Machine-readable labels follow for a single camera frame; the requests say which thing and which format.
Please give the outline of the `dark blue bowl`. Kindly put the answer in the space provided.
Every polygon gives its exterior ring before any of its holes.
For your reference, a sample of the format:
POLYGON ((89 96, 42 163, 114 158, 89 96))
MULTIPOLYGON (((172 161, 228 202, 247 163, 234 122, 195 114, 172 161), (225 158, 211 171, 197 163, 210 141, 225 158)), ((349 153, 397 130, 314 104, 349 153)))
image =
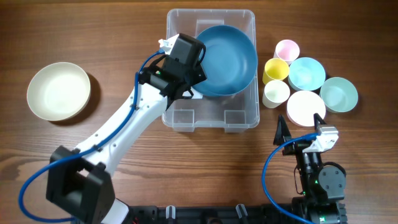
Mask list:
POLYGON ((205 29, 197 39, 206 46, 201 65, 207 79, 193 87, 232 94, 251 84, 258 57, 254 44, 244 32, 233 26, 219 25, 205 29))
POLYGON ((202 88, 198 88, 198 87, 193 87, 194 90, 196 90, 197 92, 201 93, 202 95, 205 96, 212 96, 212 97, 221 97, 221 96, 233 96, 233 95, 238 95, 240 94, 240 91, 232 93, 232 94, 219 94, 219 93, 213 93, 210 90, 207 89, 202 89, 202 88))

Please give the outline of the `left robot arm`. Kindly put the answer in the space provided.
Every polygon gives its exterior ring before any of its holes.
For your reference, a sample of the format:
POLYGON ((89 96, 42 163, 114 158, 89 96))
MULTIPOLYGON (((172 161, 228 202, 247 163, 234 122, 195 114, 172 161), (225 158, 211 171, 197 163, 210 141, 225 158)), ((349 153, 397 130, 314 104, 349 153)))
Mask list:
POLYGON ((206 47, 186 34, 159 41, 160 49, 136 73, 130 98, 92 137, 74 150, 51 155, 46 199, 73 223, 133 223, 130 207, 116 198, 111 177, 136 139, 170 105, 206 79, 206 47))

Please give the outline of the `pink small bowl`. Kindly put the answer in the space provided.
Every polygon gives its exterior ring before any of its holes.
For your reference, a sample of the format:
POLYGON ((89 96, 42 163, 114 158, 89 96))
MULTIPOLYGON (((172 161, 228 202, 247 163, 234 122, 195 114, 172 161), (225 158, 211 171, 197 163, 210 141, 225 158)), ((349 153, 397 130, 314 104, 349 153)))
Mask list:
POLYGON ((298 126, 314 126, 315 113, 324 119, 326 106, 321 97, 312 91, 297 91, 287 101, 287 116, 298 126))

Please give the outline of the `cream large bowl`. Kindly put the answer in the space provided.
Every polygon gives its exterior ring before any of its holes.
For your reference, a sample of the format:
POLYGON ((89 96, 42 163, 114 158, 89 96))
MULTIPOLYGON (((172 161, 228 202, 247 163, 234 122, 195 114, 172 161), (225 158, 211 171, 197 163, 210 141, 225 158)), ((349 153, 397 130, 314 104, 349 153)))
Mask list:
POLYGON ((57 62, 35 74, 27 89, 27 104, 37 117, 63 121, 76 116, 91 95, 88 74, 74 63, 57 62))

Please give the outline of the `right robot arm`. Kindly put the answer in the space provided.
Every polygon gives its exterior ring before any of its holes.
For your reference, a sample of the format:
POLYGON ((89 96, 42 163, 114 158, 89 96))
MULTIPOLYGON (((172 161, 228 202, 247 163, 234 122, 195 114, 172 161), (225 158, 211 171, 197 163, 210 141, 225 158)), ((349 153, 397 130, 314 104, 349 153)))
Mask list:
POLYGON ((330 150, 338 140, 338 130, 328 125, 319 114, 313 115, 315 136, 289 143, 293 137, 282 115, 279 115, 274 145, 286 145, 284 156, 295 156, 302 191, 292 199, 293 214, 313 223, 348 222, 345 205, 346 171, 335 162, 323 162, 321 153, 330 150))

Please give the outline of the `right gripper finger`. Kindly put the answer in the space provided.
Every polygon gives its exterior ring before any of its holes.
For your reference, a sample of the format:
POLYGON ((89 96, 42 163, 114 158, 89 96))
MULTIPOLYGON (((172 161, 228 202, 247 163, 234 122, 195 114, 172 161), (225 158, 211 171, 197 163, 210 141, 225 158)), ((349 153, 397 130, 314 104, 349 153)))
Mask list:
POLYGON ((326 122, 323 120, 323 118, 318 113, 315 113, 313 115, 313 118, 314 118, 314 129, 318 129, 319 125, 326 124, 326 122))
POLYGON ((281 144, 292 139, 289 128, 285 122, 284 117, 280 114, 278 116, 277 129, 275 132, 275 137, 273 145, 280 146, 281 144))

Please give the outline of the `green small bowl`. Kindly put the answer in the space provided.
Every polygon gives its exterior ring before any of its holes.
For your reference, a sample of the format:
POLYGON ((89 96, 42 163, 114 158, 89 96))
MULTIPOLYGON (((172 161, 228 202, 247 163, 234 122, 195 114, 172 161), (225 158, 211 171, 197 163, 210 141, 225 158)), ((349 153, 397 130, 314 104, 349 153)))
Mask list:
POLYGON ((358 91, 347 79, 332 77, 327 79, 320 88, 320 97, 326 110, 332 113, 345 113, 358 104, 358 91))

